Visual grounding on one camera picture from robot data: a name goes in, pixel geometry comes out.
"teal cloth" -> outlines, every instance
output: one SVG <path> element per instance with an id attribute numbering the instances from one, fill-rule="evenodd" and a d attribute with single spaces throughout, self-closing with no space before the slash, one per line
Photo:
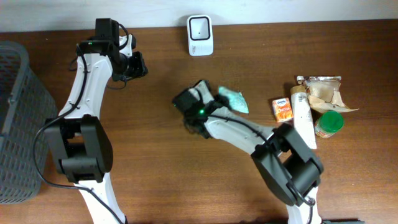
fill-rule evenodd
<path id="1" fill-rule="evenodd" d="M 248 104 L 246 103 L 246 100 L 244 100 L 241 92 L 235 92 L 227 89 L 226 87 L 219 86 L 218 94 L 229 99 L 229 105 L 231 106 L 232 110 L 236 110 L 241 113 L 249 113 Z"/>

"white bottle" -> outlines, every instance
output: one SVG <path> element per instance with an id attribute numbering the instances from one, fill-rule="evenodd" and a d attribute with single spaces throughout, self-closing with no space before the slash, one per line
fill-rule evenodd
<path id="1" fill-rule="evenodd" d="M 292 94 L 294 129 L 296 129 L 310 149 L 317 149 L 311 107 L 308 102 L 305 87 L 302 85 L 295 86 L 290 89 L 290 93 Z"/>

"small carton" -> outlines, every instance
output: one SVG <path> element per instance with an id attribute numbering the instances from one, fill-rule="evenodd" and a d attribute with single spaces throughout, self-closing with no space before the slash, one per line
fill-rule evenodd
<path id="1" fill-rule="evenodd" d="M 277 122 L 285 122 L 293 118 L 293 111 L 288 98 L 274 100 L 272 108 Z"/>

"gray plastic basket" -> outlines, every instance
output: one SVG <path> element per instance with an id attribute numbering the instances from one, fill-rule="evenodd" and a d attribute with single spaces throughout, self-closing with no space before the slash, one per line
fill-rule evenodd
<path id="1" fill-rule="evenodd" d="M 20 203 L 37 195 L 40 179 L 35 172 L 31 146 L 46 118 L 57 107 L 50 93 L 29 67 L 26 49 L 0 42 L 0 203 Z M 48 145 L 41 135 L 36 161 L 44 170 Z"/>

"white wall-mounted device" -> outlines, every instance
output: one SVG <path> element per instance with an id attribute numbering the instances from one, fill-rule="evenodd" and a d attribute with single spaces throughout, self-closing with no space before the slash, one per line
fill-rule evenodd
<path id="1" fill-rule="evenodd" d="M 209 16 L 190 16 L 187 19 L 187 30 L 188 49 L 191 56 L 204 56 L 213 53 L 213 29 Z"/>

